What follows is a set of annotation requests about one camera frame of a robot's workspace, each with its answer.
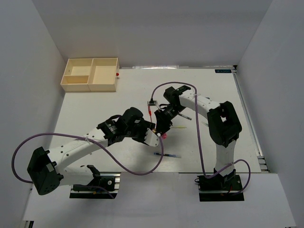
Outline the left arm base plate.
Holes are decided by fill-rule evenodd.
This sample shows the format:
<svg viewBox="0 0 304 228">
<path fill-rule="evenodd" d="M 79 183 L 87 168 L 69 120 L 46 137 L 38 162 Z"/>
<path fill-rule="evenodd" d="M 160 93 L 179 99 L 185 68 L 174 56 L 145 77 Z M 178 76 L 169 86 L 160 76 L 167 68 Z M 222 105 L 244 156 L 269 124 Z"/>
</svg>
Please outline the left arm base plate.
<svg viewBox="0 0 304 228">
<path fill-rule="evenodd" d="M 69 197 L 71 199 L 110 199 L 117 196 L 120 185 L 120 173 L 101 173 L 85 187 L 73 185 Z"/>
</svg>

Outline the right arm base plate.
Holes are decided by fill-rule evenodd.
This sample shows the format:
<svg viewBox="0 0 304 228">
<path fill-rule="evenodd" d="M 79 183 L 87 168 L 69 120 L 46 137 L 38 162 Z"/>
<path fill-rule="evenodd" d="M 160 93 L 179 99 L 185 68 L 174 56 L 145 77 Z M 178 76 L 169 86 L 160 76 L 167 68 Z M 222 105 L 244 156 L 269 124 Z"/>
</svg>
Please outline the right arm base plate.
<svg viewBox="0 0 304 228">
<path fill-rule="evenodd" d="M 200 175 L 195 179 L 199 188 L 200 202 L 233 202 L 244 201 L 244 194 L 238 193 L 243 189 L 239 175 L 236 175 L 226 183 L 220 181 L 219 175 L 207 179 Z"/>
</svg>

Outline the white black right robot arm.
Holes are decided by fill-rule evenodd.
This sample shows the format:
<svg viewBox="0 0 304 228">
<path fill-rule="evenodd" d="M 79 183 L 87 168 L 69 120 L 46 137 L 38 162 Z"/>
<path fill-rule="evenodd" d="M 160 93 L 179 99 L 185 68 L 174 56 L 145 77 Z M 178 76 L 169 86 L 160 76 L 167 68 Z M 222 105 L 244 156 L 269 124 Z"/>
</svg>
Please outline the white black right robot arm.
<svg viewBox="0 0 304 228">
<path fill-rule="evenodd" d="M 208 121 L 209 135 L 216 145 L 216 164 L 212 175 L 199 177 L 199 185 L 210 190 L 226 189 L 236 175 L 234 150 L 242 126 L 233 104 L 229 101 L 219 103 L 201 96 L 196 87 L 182 83 L 177 89 L 169 87 L 163 94 L 168 101 L 164 109 L 157 109 L 156 132 L 167 133 L 172 119 L 189 108 L 195 112 L 196 121 L 203 116 Z"/>
</svg>

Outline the yellow highlighter pen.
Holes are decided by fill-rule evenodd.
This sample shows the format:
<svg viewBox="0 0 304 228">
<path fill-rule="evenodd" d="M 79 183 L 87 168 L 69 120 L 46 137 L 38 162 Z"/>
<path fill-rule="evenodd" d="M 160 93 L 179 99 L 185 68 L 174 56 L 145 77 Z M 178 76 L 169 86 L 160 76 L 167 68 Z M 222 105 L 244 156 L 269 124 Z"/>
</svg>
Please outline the yellow highlighter pen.
<svg viewBox="0 0 304 228">
<path fill-rule="evenodd" d="M 171 129 L 186 129 L 186 126 L 172 126 Z"/>
</svg>

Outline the red ballpoint pen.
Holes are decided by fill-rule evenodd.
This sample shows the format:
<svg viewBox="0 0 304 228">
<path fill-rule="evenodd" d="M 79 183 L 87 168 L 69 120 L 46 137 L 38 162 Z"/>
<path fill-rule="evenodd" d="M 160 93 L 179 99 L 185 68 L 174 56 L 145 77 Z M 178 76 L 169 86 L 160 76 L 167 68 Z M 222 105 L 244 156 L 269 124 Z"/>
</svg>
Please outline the red ballpoint pen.
<svg viewBox="0 0 304 228">
<path fill-rule="evenodd" d="M 155 122 L 152 119 L 152 111 L 151 111 L 151 107 L 148 105 L 148 114 L 149 114 L 149 118 L 150 118 L 150 122 L 154 124 L 154 127 L 156 126 Z"/>
</svg>

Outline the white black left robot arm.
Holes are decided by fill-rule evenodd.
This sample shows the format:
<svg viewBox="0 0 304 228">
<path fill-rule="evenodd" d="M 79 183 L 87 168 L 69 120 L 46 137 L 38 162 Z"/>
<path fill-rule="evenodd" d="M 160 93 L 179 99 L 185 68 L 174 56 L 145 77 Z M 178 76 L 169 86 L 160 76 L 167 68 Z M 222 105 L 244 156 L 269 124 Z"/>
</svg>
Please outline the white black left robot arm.
<svg viewBox="0 0 304 228">
<path fill-rule="evenodd" d="M 155 124 L 144 120 L 137 108 L 131 107 L 122 115 L 114 115 L 86 133 L 59 147 L 44 150 L 37 148 L 30 159 L 27 171 L 39 195 L 46 195 L 63 185 L 85 185 L 94 190 L 100 185 L 98 170 L 92 165 L 80 168 L 69 166 L 102 148 L 121 142 L 124 138 L 157 147 L 159 136 L 153 132 Z"/>
</svg>

